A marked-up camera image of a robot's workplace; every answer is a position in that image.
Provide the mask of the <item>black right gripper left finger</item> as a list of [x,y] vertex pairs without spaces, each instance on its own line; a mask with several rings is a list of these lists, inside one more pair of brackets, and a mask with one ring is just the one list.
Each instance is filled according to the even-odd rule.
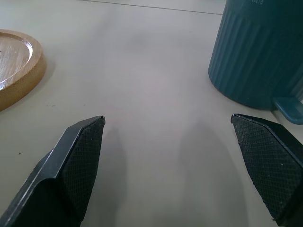
[[80,227],[98,172],[106,121],[68,127],[0,217],[0,227]]

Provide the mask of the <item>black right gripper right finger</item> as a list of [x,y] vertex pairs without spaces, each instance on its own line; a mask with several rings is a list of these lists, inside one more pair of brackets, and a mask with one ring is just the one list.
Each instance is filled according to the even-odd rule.
[[247,172],[280,227],[303,227],[303,144],[283,125],[231,116]]

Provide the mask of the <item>dark teal ribbed mug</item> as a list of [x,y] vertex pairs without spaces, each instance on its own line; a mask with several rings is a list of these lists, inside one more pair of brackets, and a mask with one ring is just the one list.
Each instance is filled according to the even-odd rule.
[[303,125],[303,0],[227,0],[208,75],[229,99]]

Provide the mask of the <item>round wooden plate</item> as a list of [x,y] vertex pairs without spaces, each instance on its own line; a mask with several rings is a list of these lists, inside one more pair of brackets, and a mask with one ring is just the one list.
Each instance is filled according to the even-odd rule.
[[45,55],[35,38],[0,29],[0,112],[34,89],[45,72]]

